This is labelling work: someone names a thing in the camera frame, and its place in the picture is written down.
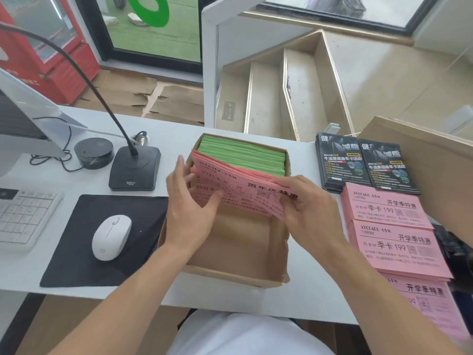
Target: microphone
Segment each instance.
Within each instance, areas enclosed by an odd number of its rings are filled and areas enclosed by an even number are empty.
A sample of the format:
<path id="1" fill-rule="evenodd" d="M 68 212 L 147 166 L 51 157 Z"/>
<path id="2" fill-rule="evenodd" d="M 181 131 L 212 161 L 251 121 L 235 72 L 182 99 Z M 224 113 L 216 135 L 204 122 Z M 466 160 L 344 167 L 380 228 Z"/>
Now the microphone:
<path id="1" fill-rule="evenodd" d="M 0 21 L 0 30 L 21 34 L 43 42 L 56 52 L 60 53 L 84 79 L 120 129 L 126 139 L 127 147 L 121 147 L 115 155 L 108 186 L 113 191 L 152 191 L 156 186 L 157 170 L 161 160 L 161 152 L 156 147 L 135 146 L 121 126 L 120 122 L 103 99 L 102 95 L 88 79 L 87 75 L 61 47 L 47 38 L 37 35 L 21 27 Z"/>

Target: black window frame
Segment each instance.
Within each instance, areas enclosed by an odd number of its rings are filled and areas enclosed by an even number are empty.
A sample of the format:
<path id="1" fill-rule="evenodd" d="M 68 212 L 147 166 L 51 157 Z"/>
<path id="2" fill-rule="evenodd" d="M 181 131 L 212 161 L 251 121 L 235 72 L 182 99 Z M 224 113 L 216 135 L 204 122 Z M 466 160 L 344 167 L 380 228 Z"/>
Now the black window frame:
<path id="1" fill-rule="evenodd" d="M 117 60 L 141 64 L 145 66 L 160 67 L 168 70 L 183 71 L 201 75 L 202 69 L 202 9 L 216 0 L 198 0 L 199 10 L 199 43 L 201 61 L 189 61 L 172 57 L 153 55 L 114 47 L 108 33 L 97 0 L 75 0 L 77 7 L 84 19 L 84 23 L 94 41 L 95 47 L 103 61 Z"/>
<path id="2" fill-rule="evenodd" d="M 299 7 L 292 7 L 286 5 L 275 4 L 272 2 L 263 2 L 253 8 L 254 11 L 259 11 L 267 14 L 274 14 L 285 17 L 298 18 L 309 21 L 333 23 L 346 27 L 361 28 L 364 30 L 386 33 L 392 35 L 411 37 L 414 31 L 423 21 L 425 16 L 430 12 L 438 0 L 423 0 L 417 11 L 408 21 L 405 27 L 389 25 L 386 23 L 363 20 L 355 17 L 340 16 L 324 11 L 313 11 Z"/>

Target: computer monitor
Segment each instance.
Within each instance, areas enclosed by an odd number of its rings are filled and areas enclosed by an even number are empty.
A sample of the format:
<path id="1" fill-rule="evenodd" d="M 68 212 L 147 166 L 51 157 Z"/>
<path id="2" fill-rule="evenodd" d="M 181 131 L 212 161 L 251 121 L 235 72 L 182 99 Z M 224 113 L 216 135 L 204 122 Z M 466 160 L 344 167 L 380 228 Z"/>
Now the computer monitor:
<path id="1" fill-rule="evenodd" d="M 85 127 L 69 117 L 52 101 L 0 69 L 0 176 L 22 153 L 64 157 L 69 138 L 65 122 Z M 72 138 L 84 131 L 72 128 Z"/>

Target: forearm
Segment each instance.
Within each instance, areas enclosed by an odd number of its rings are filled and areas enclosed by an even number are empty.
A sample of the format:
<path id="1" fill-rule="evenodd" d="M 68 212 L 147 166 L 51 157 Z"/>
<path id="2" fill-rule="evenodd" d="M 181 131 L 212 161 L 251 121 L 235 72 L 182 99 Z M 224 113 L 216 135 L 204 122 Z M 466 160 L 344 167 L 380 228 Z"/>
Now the forearm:
<path id="1" fill-rule="evenodd" d="M 162 299 L 188 258 L 166 245 L 160 247 L 50 355 L 136 353 Z"/>
<path id="2" fill-rule="evenodd" d="M 322 265 L 340 286 L 373 355 L 461 354 L 349 244 Z"/>

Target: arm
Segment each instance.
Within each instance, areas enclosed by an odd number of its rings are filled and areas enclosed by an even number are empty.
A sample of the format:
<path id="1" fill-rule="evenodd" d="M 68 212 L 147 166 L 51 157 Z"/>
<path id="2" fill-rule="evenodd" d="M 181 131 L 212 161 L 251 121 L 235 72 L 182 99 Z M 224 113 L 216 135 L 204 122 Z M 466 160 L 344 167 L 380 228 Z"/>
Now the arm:
<path id="1" fill-rule="evenodd" d="M 136 353 L 166 292 L 212 227 L 221 192 L 204 208 L 192 199 L 193 177 L 179 156 L 167 178 L 169 193 L 166 241 L 121 286 L 100 303 L 50 355 L 130 355 Z"/>
<path id="2" fill-rule="evenodd" d="M 336 281 L 374 355 L 462 354 L 347 242 L 328 192 L 303 176 L 274 181 L 298 194 L 299 203 L 281 197 L 289 231 Z"/>

